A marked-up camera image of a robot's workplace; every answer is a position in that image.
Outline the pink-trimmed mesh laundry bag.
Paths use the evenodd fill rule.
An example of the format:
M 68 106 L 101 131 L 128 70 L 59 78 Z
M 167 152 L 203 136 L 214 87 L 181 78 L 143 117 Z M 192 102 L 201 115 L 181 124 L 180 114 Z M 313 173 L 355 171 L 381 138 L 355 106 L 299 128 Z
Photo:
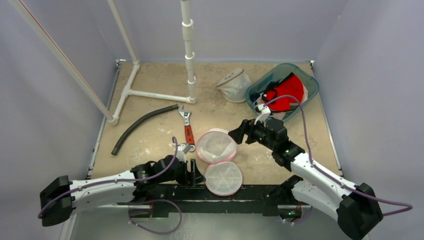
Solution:
M 238 145 L 222 128 L 212 128 L 197 141 L 196 153 L 208 163 L 204 178 L 206 188 L 214 195 L 234 195 L 242 186 L 243 175 L 233 162 Z

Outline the teal plastic bin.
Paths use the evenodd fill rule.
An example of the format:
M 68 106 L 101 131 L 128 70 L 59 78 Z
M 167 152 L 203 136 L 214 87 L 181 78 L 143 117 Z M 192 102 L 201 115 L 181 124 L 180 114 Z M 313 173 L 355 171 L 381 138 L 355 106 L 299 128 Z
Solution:
M 300 67 L 292 63 L 281 63 L 262 76 L 259 80 L 253 83 L 248 90 L 246 91 L 245 99 L 249 107 L 254 111 L 256 108 L 255 103 L 259 103 L 262 101 L 261 99 L 257 99 L 257 101 L 252 102 L 249 99 L 248 92 L 249 91 L 261 91 L 263 90 L 269 82 L 278 81 L 287 77 L 290 73 L 294 73 L 299 77 L 303 85 L 308 90 L 308 99 L 302 103 L 302 106 L 307 105 L 319 92 L 319 84 L 317 80 L 311 75 L 307 74 Z

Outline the red and black bra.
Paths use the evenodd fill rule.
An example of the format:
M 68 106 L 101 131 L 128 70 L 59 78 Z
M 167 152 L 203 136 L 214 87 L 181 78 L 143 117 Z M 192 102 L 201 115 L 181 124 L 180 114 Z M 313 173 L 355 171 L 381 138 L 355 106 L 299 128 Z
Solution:
M 302 103 L 308 98 L 308 91 L 300 78 L 291 72 L 283 79 L 270 82 L 261 95 L 261 100 L 268 104 L 273 113 L 289 112 L 297 107 L 297 101 Z

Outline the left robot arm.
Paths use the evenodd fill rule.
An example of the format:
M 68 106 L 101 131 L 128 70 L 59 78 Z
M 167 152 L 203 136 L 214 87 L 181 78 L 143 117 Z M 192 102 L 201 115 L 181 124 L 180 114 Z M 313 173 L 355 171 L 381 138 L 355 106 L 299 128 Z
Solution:
M 138 205 L 149 199 L 148 189 L 157 184 L 176 181 L 180 185 L 196 185 L 205 181 L 195 160 L 190 161 L 168 155 L 159 161 L 148 161 L 116 175 L 70 180 L 67 175 L 54 179 L 39 194 L 38 218 L 43 227 L 67 221 L 71 216 L 103 205 L 128 203 Z

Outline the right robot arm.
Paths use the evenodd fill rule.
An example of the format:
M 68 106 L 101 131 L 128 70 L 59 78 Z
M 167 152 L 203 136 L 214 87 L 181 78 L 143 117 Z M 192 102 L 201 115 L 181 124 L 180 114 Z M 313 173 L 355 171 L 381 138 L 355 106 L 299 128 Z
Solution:
M 281 120 L 244 119 L 228 134 L 237 144 L 259 143 L 271 150 L 275 162 L 299 179 L 281 189 L 282 200 L 288 204 L 297 200 L 327 214 L 350 239 L 363 239 L 383 219 L 371 186 L 346 180 L 313 160 L 289 139 Z

